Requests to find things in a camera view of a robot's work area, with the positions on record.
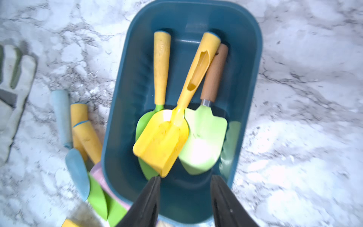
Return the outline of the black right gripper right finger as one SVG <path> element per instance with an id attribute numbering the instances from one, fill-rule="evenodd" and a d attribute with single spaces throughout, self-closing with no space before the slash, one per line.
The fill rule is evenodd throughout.
<path id="1" fill-rule="evenodd" d="M 221 176 L 210 182 L 214 223 L 216 227 L 258 227 Z"/>

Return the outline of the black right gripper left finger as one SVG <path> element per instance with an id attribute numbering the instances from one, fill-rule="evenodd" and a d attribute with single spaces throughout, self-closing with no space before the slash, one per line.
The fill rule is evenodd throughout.
<path id="1" fill-rule="evenodd" d="M 152 177 L 117 227 L 155 227 L 160 205 L 161 177 Z"/>

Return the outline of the green shovel wooden handle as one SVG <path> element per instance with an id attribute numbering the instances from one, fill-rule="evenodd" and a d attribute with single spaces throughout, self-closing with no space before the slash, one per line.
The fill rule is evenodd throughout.
<path id="1" fill-rule="evenodd" d="M 185 110 L 184 117 L 190 131 L 188 140 L 179 154 L 179 160 L 192 176 L 209 171 L 218 161 L 222 151 L 227 120 L 213 115 L 211 107 L 217 97 L 227 55 L 227 45 L 220 44 L 205 76 L 200 106 L 196 110 Z"/>

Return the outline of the teal plastic storage box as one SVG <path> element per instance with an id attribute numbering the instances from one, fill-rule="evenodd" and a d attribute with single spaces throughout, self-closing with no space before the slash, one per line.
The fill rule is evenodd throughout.
<path id="1" fill-rule="evenodd" d="M 205 32 L 229 48 L 213 113 L 228 121 L 221 158 L 208 172 L 192 176 L 176 161 L 161 180 L 159 219 L 175 226 L 213 224 L 210 182 L 220 175 L 229 187 L 237 171 L 261 60 L 263 40 L 255 17 L 225 1 L 153 1 L 132 20 L 123 47 L 102 152 L 102 169 L 117 198 L 133 204 L 147 184 L 132 148 L 141 116 L 155 108 L 153 34 L 171 34 L 167 108 L 176 106 Z"/>

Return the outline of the yellow plastic scoop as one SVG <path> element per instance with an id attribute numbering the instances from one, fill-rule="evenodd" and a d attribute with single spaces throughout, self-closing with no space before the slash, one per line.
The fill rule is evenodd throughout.
<path id="1" fill-rule="evenodd" d="M 61 227 L 80 227 L 80 225 L 67 218 L 64 220 Z"/>

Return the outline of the light blue trowel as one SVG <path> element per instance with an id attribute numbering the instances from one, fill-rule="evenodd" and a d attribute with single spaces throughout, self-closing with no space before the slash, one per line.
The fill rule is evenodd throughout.
<path id="1" fill-rule="evenodd" d="M 67 169 L 81 199 L 86 201 L 90 194 L 90 180 L 82 155 L 73 147 L 69 94 L 66 90 L 54 90 L 51 92 L 51 99 L 60 140 L 69 150 L 65 157 Z"/>

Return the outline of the white and grey garden glove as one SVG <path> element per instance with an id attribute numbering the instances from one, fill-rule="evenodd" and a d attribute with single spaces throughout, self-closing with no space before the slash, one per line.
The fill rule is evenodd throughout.
<path id="1" fill-rule="evenodd" d="M 1 46 L 1 165 L 8 160 L 36 67 L 34 57 L 13 45 Z"/>

